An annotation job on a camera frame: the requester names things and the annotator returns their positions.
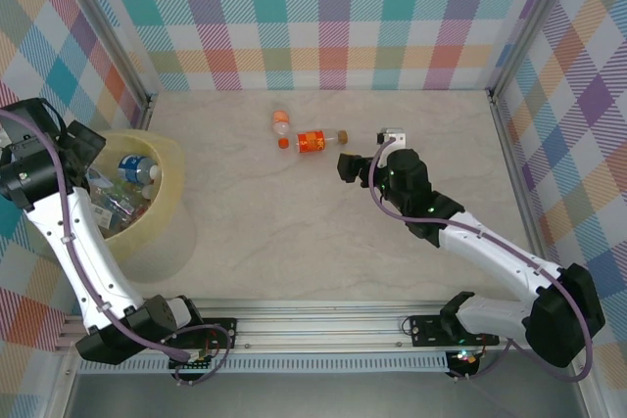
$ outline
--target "marble floor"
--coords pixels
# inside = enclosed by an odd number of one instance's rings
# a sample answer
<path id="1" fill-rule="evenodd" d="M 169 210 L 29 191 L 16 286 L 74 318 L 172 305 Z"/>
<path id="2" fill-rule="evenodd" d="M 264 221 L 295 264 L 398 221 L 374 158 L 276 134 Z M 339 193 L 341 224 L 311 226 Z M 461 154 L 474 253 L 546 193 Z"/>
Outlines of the marble floor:
<path id="1" fill-rule="evenodd" d="M 186 152 L 184 202 L 197 225 L 193 257 L 172 278 L 138 285 L 166 297 L 448 300 L 460 290 L 509 297 L 487 273 L 413 237 L 359 184 L 340 180 L 337 148 L 277 148 L 274 108 L 293 128 L 346 129 L 344 150 L 376 151 L 376 132 L 402 126 L 436 190 L 501 235 L 525 235 L 484 92 L 170 92 L 150 130 Z"/>

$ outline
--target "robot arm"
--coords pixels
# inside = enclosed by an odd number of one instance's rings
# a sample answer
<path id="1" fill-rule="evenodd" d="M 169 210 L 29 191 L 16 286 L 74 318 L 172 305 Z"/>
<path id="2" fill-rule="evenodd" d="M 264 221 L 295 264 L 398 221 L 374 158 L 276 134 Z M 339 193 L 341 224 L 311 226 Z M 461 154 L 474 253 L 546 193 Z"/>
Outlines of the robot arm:
<path id="1" fill-rule="evenodd" d="M 414 150 L 406 148 L 403 129 L 382 129 L 377 142 L 380 145 L 388 143 L 380 151 L 373 173 L 373 185 L 382 198 L 392 203 L 402 216 L 447 222 L 406 221 L 409 231 L 437 248 L 472 261 L 519 299 L 518 302 L 497 301 L 469 292 L 455 296 L 440 312 L 441 326 L 452 340 L 457 341 L 462 334 L 470 333 L 526 341 L 548 363 L 567 366 L 585 345 L 582 329 L 567 299 L 538 271 L 556 279 L 575 300 L 592 337 L 603 327 L 605 319 L 590 273 L 577 264 L 564 269 L 520 248 L 507 251 L 490 241 L 505 242 L 505 239 L 481 224 L 462 205 L 433 191 L 426 164 Z M 362 187 L 368 187 L 372 160 L 341 155 L 338 162 L 340 177 L 347 183 L 359 177 Z M 469 232 L 458 224 L 475 230 Z M 526 264 L 522 260 L 526 257 L 538 267 Z"/>
<path id="2" fill-rule="evenodd" d="M 149 342 L 159 342 L 183 326 L 202 324 L 198 310 L 187 298 L 167 301 L 155 296 L 144 302 L 123 276 L 93 219 L 84 178 L 104 148 L 105 139 L 77 121 L 66 128 L 58 115 L 57 126 L 44 107 L 54 112 L 44 99 L 17 102 L 3 111 L 33 124 L 53 143 L 63 166 L 72 241 L 84 276 L 76 270 L 66 247 L 56 168 L 48 151 L 27 128 L 1 116 L 0 124 L 12 144 L 2 150 L 0 157 L 0 194 L 34 223 L 72 284 L 89 333 L 76 344 L 80 355 L 91 361 L 119 364 L 144 349 L 112 324 L 112 315 Z M 98 293 L 101 302 L 88 295 L 86 283 Z"/>

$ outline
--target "beige floor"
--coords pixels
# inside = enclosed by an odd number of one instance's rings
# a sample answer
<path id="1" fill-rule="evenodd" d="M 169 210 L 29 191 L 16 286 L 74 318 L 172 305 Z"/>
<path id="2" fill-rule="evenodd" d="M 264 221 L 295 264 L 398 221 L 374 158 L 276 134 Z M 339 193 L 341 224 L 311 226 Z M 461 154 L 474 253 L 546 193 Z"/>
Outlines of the beige floor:
<path id="1" fill-rule="evenodd" d="M 402 126 L 438 191 L 525 246 L 483 92 L 177 92 L 159 97 L 150 129 L 187 155 L 184 201 L 195 253 L 144 295 L 306 300 L 447 300 L 506 292 L 470 262 L 436 250 L 343 183 L 339 151 L 280 151 L 273 107 L 295 128 L 344 128 L 346 151 L 371 156 L 382 126 Z"/>

